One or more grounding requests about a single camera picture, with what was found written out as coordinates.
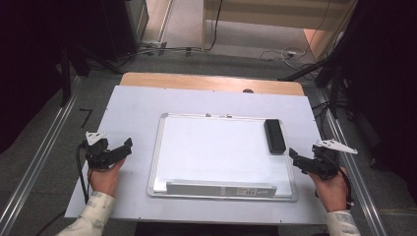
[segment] sleeve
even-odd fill
[[[104,225],[110,217],[115,199],[100,192],[92,192],[89,202],[79,218],[62,230],[57,236],[67,235],[102,235]]]
[[[349,210],[328,212],[328,233],[330,236],[360,236]]]

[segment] whiteboard tray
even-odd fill
[[[163,114],[148,193],[169,198],[295,201],[288,150],[269,153],[265,120]]]

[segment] whiteboard frame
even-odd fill
[[[286,174],[288,177],[288,185],[289,189],[291,191],[291,194],[276,194],[276,186],[274,186],[271,183],[245,183],[245,182],[237,182],[237,181],[192,181],[192,180],[180,180],[179,183],[181,183],[182,189],[185,187],[188,188],[200,188],[199,190],[202,190],[201,192],[204,192],[204,190],[208,188],[221,188],[222,196],[215,196],[215,195],[195,195],[195,194],[170,194],[168,191],[161,191],[155,189],[155,181],[157,180],[157,170],[158,170],[158,164],[160,161],[160,150],[162,148],[162,140],[163,140],[163,134],[165,131],[166,123],[165,121],[168,118],[184,118],[184,119],[215,119],[215,120],[227,120],[227,121],[237,121],[237,122],[262,122],[262,125],[264,125],[265,120],[267,119],[276,119],[276,118],[258,118],[258,117],[232,117],[230,115],[201,115],[201,114],[176,114],[176,113],[164,113],[161,115],[159,120],[159,126],[158,126],[158,132],[157,132],[157,138],[155,143],[155,149],[152,159],[152,165],[151,165],[151,171],[149,176],[149,186],[148,186],[148,194],[152,197],[163,197],[163,198],[189,198],[189,199],[223,199],[223,200],[242,200],[242,201],[284,201],[284,202],[294,202],[297,200],[297,188],[295,186],[295,178],[293,174],[293,168],[292,168],[292,162],[290,157],[288,156],[288,149],[283,154],[271,154],[268,152],[268,156],[278,157],[278,158],[285,158],[284,163],[286,167]],[[285,139],[285,129],[282,124],[282,121],[279,120],[279,124],[281,126],[282,135],[284,137],[285,145],[286,139]],[[268,144],[265,143],[264,147],[261,147],[261,150],[265,151],[265,149],[268,149]],[[248,195],[248,196],[240,196],[234,194],[233,196],[230,196],[230,193],[242,193],[242,188],[247,189],[248,191],[251,191],[251,193],[255,193],[254,195]],[[257,196],[258,193],[268,192],[267,196]]]

